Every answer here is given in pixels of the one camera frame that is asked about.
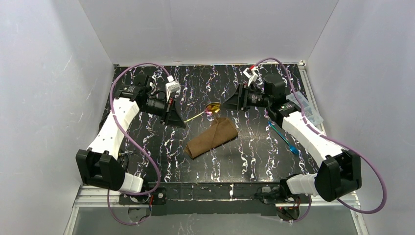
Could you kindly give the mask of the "red yellow handled utensil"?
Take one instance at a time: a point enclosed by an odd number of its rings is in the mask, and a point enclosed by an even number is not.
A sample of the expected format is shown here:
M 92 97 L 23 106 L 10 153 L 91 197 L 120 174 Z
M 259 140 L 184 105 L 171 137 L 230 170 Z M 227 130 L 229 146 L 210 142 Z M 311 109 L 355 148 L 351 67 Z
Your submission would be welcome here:
M 208 105 L 206 105 L 206 107 L 203 109 L 203 111 L 201 113 L 199 113 L 199 114 L 197 114 L 197 115 L 195 115 L 195 116 L 193 116 L 193 117 L 185 120 L 184 123 L 187 123 L 187 122 L 189 122 L 189 121 L 191 121 L 191 120 L 193 120 L 193 119 L 195 119 L 195 118 L 197 118 L 197 117 L 199 117 L 199 116 L 201 116 L 203 114 L 209 114 L 209 115 L 211 115 L 211 114 L 218 113 L 220 111 L 220 107 L 221 107 L 221 103 L 220 102 L 212 102 L 212 103 L 209 103 Z

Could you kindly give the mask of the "brown woven cloth napkin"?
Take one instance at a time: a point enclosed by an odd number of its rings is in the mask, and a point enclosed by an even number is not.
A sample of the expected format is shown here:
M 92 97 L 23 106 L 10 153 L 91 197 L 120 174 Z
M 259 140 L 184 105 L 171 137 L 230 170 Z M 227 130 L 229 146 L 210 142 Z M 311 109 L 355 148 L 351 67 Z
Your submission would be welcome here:
M 217 117 L 210 128 L 186 144 L 184 151 L 191 159 L 195 159 L 237 137 L 235 124 L 227 117 Z

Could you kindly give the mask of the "blue handled utensil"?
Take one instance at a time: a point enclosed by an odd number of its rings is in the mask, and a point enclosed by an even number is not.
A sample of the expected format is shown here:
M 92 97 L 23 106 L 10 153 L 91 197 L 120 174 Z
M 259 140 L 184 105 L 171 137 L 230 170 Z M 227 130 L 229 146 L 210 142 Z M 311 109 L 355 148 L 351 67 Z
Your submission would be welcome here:
M 299 155 L 300 151 L 294 146 L 289 143 L 289 141 L 274 127 L 274 125 L 269 121 L 268 125 L 281 137 L 281 139 L 287 144 L 289 150 L 295 154 Z

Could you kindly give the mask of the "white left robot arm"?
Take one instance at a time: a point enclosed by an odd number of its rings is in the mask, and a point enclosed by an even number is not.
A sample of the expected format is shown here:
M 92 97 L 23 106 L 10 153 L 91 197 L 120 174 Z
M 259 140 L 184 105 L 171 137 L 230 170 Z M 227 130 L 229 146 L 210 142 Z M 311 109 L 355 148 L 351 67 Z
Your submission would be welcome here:
M 132 85 L 122 85 L 115 93 L 113 106 L 93 142 L 86 150 L 78 150 L 76 163 L 82 182 L 86 185 L 137 195 L 144 180 L 127 173 L 118 161 L 119 150 L 126 131 L 139 112 L 159 116 L 161 124 L 185 128 L 172 93 L 181 86 L 172 76 L 167 78 L 165 98 L 158 99 L 155 80 L 140 75 Z

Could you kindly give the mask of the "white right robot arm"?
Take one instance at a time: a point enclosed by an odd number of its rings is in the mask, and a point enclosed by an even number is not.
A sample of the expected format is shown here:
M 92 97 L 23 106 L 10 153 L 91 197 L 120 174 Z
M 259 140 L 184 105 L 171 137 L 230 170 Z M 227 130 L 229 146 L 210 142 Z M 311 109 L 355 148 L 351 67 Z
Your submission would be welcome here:
M 271 190 L 263 196 L 289 198 L 294 195 L 319 195 L 327 202 L 356 191 L 362 186 L 361 159 L 352 151 L 334 144 L 322 137 L 307 117 L 301 113 L 299 103 L 289 101 L 283 81 L 274 82 L 271 75 L 264 80 L 264 88 L 254 85 L 258 78 L 258 68 L 244 69 L 248 82 L 238 85 L 234 95 L 228 98 L 223 107 L 236 111 L 246 111 L 250 107 L 266 108 L 270 120 L 288 132 L 319 165 L 316 174 L 296 174 L 283 179 L 278 190 Z

